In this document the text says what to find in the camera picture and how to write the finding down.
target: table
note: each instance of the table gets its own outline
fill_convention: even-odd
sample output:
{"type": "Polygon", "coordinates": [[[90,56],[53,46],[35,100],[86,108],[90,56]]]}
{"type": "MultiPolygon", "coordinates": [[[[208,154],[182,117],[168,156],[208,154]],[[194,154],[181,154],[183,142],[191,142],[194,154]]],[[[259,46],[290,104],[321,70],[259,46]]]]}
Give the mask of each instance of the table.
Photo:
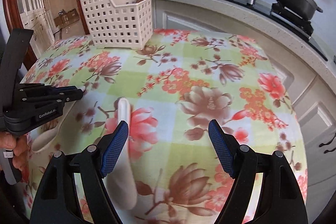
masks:
{"type": "MultiPolygon", "coordinates": [[[[86,86],[50,148],[30,153],[22,190],[29,215],[42,174],[56,150],[77,153],[116,127],[118,98],[131,104],[129,157],[137,204],[124,223],[213,223],[232,186],[207,135],[217,119],[256,152],[284,152],[307,195],[307,162],[288,93],[256,41],[218,32],[155,30],[141,51],[98,49],[88,36],[56,41],[26,83],[86,86]]],[[[44,125],[28,135],[29,143],[44,125]]],[[[253,218],[258,175],[244,222],[253,218]]],[[[91,220],[80,180],[81,209],[91,220]]]]}

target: white plastic basket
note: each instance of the white plastic basket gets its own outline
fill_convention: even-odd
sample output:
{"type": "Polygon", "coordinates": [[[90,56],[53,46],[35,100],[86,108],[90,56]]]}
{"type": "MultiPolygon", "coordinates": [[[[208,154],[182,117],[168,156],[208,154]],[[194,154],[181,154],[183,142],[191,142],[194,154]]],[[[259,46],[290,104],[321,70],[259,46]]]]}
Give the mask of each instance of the white plastic basket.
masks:
{"type": "Polygon", "coordinates": [[[86,24],[99,48],[143,49],[153,34],[152,0],[80,0],[86,24]]]}

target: white cabinet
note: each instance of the white cabinet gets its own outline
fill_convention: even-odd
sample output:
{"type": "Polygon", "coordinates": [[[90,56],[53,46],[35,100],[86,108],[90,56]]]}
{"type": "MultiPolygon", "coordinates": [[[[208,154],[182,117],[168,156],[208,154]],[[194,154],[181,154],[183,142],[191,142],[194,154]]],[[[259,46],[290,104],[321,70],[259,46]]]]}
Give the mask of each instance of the white cabinet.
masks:
{"type": "Polygon", "coordinates": [[[25,29],[34,30],[31,47],[37,58],[54,42],[42,0],[17,0],[21,21],[25,29]]]}
{"type": "Polygon", "coordinates": [[[308,163],[307,212],[310,222],[327,205],[336,189],[336,96],[327,85],[316,80],[294,104],[303,135],[308,163]]]}
{"type": "Polygon", "coordinates": [[[230,17],[175,1],[155,0],[153,6],[156,28],[222,31],[256,39],[270,58],[292,102],[297,100],[316,76],[310,67],[279,43],[230,17]]]}

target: finger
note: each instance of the finger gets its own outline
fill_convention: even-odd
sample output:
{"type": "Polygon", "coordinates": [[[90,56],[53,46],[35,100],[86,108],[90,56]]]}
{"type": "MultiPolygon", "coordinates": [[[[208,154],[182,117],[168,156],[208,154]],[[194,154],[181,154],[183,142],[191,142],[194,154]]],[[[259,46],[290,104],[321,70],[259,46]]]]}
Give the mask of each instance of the finger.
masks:
{"type": "Polygon", "coordinates": [[[4,149],[14,149],[16,146],[15,138],[7,132],[0,132],[0,147],[4,149]]]}
{"type": "Polygon", "coordinates": [[[16,140],[16,147],[13,149],[13,152],[16,156],[20,156],[23,152],[28,150],[28,145],[27,145],[27,136],[23,135],[20,136],[16,140]]]}
{"type": "Polygon", "coordinates": [[[25,168],[27,164],[27,151],[23,152],[20,156],[14,156],[13,158],[13,166],[20,171],[25,168]]]}

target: label sticker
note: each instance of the label sticker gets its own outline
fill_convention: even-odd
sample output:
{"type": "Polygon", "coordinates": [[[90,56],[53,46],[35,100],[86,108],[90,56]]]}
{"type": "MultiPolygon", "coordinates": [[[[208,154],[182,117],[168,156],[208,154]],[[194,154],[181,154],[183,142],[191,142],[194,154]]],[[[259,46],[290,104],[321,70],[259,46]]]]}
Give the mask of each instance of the label sticker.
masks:
{"type": "Polygon", "coordinates": [[[14,157],[14,153],[13,153],[13,151],[11,151],[11,152],[4,152],[3,156],[5,158],[13,158],[14,157]]]}

